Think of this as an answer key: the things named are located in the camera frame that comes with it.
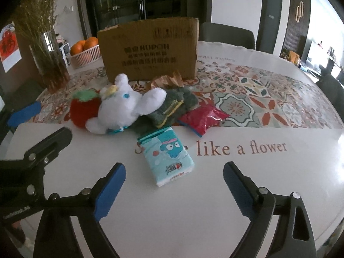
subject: red strawberry plush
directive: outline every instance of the red strawberry plush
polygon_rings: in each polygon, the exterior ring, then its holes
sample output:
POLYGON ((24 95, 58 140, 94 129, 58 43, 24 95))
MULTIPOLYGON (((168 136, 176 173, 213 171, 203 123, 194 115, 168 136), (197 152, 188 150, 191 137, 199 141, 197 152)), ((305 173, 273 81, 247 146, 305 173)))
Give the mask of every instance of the red strawberry plush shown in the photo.
POLYGON ((99 93, 94 90, 81 90, 73 95, 71 101, 70 115, 75 126, 85 128, 86 121, 98 116, 101 98, 99 93))

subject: patterned tablecloth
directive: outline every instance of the patterned tablecloth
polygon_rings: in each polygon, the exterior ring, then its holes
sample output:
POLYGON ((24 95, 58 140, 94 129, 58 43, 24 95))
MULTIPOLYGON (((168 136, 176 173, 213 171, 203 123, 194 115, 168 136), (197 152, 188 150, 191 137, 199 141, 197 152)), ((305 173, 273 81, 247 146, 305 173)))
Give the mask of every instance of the patterned tablecloth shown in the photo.
MULTIPOLYGON (((39 96, 42 111, 31 122, 63 123, 70 119, 69 105, 77 90, 101 89, 109 84, 103 68, 88 70, 71 77, 63 90, 39 96)), ((230 117, 220 126, 344 128, 339 115, 316 85, 277 73, 214 61, 199 56, 197 75, 186 80, 200 105, 214 104, 230 117)), ((133 81, 134 90, 145 92, 145 82, 133 81)))

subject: white plastic basket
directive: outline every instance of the white plastic basket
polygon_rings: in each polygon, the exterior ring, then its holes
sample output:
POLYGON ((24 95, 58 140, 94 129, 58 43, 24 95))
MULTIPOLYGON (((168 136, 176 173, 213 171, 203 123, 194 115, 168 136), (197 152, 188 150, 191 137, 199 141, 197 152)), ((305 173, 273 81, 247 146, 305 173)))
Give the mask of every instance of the white plastic basket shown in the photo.
POLYGON ((81 53, 68 56, 69 61, 74 69, 86 66, 101 58, 99 45, 89 48, 81 53))

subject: red snack package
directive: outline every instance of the red snack package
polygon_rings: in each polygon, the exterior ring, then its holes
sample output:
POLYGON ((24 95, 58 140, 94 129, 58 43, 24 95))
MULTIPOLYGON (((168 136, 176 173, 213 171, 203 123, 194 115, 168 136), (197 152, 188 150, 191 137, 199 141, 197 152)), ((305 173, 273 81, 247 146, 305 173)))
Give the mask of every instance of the red snack package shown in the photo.
POLYGON ((198 136, 202 137, 208 128, 219 125, 229 116, 212 105, 206 105, 184 114, 178 119, 178 122, 189 126, 198 136))

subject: teal tissue pack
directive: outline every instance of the teal tissue pack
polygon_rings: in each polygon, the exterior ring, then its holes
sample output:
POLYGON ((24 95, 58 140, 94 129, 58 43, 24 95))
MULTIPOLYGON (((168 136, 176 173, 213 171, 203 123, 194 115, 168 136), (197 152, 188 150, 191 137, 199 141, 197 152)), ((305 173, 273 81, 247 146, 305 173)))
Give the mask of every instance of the teal tissue pack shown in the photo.
POLYGON ((157 186, 184 176, 195 167, 195 163, 171 127, 139 138, 138 142, 157 186))

